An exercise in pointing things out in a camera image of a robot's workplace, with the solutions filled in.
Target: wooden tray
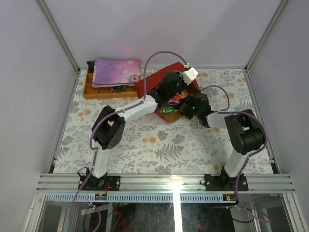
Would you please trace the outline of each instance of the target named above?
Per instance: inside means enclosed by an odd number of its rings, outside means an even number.
[[[112,87],[92,87],[93,73],[87,71],[87,77],[84,87],[84,98],[85,99],[104,99],[104,98],[131,98],[137,97],[137,92],[134,86],[126,86],[125,92],[115,93],[112,92]]]

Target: gray wall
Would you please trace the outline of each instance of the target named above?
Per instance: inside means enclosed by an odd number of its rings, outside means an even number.
[[[45,0],[81,67],[171,50],[195,67],[248,62],[281,0]],[[176,60],[160,55],[150,65]]]
[[[36,1],[1,1],[0,31],[0,231],[18,232],[75,74]]]
[[[281,168],[309,224],[309,1],[291,0],[251,68]]]

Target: purple cloth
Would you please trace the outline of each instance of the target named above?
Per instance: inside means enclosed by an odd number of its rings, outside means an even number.
[[[97,59],[93,71],[93,87],[133,86],[140,80],[137,59]]]

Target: folded cloth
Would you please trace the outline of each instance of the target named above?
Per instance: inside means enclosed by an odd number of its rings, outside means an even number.
[[[134,86],[140,80],[137,59],[97,59],[93,71],[93,87]]]

